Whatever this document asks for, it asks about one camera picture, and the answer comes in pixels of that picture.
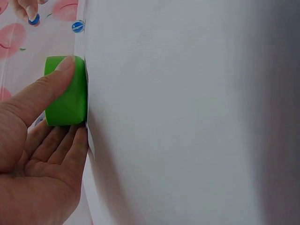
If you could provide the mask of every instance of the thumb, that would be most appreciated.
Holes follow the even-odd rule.
[[[74,70],[75,57],[67,56],[55,71],[1,103],[0,111],[10,112],[29,127],[45,108],[65,92],[72,81]]]

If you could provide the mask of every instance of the palm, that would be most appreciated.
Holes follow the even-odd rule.
[[[62,224],[78,205],[82,179],[78,168],[84,166],[87,149],[82,149],[82,158],[72,152],[78,128],[51,128],[42,121],[28,134],[12,174],[0,175],[0,184],[11,190],[8,195],[18,202],[23,199],[22,214],[36,219],[25,217],[24,224],[38,224],[40,220],[47,221],[43,224]]]

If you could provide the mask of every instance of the green block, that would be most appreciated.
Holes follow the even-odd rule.
[[[44,76],[53,72],[65,57],[48,57],[45,63]],[[85,121],[88,109],[87,93],[84,60],[76,56],[75,73],[70,86],[45,110],[47,124],[49,126],[67,126]]]

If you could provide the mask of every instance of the finger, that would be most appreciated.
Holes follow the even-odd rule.
[[[52,129],[53,127],[47,125],[46,120],[42,120],[28,133],[24,146],[28,158],[30,158],[32,153],[41,145]]]
[[[32,154],[31,159],[37,159],[42,162],[47,162],[49,157],[60,145],[68,132],[68,127],[55,127],[50,134],[43,140],[37,150]]]
[[[37,17],[38,14],[38,2],[37,0],[18,0],[18,3],[23,7],[31,21]]]
[[[62,140],[62,142],[58,146],[57,150],[50,156],[48,163],[59,164],[59,165],[62,163],[66,154],[72,147],[76,131],[79,127],[80,127],[80,125],[71,126],[69,132],[67,133],[65,138]]]
[[[79,179],[82,179],[83,169],[88,154],[88,132],[81,127],[77,130],[73,145],[61,165],[67,167]]]
[[[0,110],[8,111],[12,115],[10,119],[21,119],[29,127],[42,111],[68,88],[74,74],[74,61],[74,56],[66,57],[54,72],[43,76],[3,102]]]
[[[19,5],[18,0],[11,0],[11,6],[18,18],[23,20],[25,23],[28,23],[28,15],[26,10]]]

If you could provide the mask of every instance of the fingertip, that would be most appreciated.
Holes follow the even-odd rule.
[[[88,147],[88,130],[85,127],[77,129],[73,144],[81,144]]]

